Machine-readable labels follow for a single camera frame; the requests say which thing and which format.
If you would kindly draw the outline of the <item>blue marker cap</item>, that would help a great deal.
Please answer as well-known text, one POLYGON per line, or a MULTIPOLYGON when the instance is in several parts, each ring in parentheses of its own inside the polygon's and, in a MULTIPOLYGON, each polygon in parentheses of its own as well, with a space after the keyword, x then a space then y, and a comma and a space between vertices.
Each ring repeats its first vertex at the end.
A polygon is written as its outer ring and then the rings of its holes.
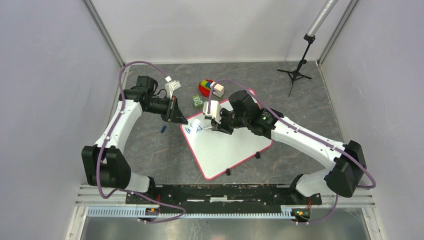
POLYGON ((167 126, 166 126, 166 125, 164 125, 164 126, 161 128, 160 133, 161 133, 161 134, 163 134, 163 133, 165 132, 166 128, 167 128, 167 126))

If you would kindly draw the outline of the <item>white board with pink rim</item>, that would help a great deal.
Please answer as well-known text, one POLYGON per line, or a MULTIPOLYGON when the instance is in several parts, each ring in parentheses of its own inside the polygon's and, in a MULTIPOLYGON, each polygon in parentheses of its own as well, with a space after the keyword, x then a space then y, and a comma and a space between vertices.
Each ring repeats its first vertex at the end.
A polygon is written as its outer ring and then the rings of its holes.
POLYGON ((205 129, 196 131, 196 127, 211 126, 201 112, 190 116, 188 124, 180 129, 189 149, 206 180, 212 180, 224 174, 242 162, 254 158, 256 152, 262 152, 272 146, 273 141, 254 135, 247 128, 238 128, 231 135, 205 129))

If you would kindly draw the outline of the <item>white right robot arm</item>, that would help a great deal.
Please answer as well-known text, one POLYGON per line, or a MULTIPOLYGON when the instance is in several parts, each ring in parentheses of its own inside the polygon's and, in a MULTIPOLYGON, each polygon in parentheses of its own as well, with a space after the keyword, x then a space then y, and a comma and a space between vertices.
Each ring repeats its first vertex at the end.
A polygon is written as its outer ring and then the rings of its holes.
POLYGON ((353 140, 348 143, 332 140, 293 122, 271 108, 260 107, 252 93, 239 90, 230 95, 231 110, 218 101, 204 104, 203 115, 211 121, 213 131, 231 135, 235 129, 246 128, 256 136, 286 144, 308 155, 323 170, 302 174, 289 189, 289 199, 302 204, 322 190, 350 198, 360 188, 367 169, 362 146, 353 140))

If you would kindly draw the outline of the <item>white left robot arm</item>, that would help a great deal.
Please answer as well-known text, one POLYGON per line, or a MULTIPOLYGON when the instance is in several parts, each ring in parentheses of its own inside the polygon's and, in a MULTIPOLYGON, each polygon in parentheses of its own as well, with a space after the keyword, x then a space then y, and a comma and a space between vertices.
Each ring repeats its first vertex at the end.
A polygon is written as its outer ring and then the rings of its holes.
POLYGON ((117 109, 107 128, 93 145, 86 145, 81 151, 87 182, 90 186, 138 192, 145 204, 153 203, 157 190, 152 187, 151 177, 131 170, 123 152, 134 124, 142 113, 156 114, 164 122, 188 124, 173 94, 181 87, 176 80, 166 77, 166 95, 156 93, 158 82, 149 76, 140 75, 136 85, 123 90, 117 109))

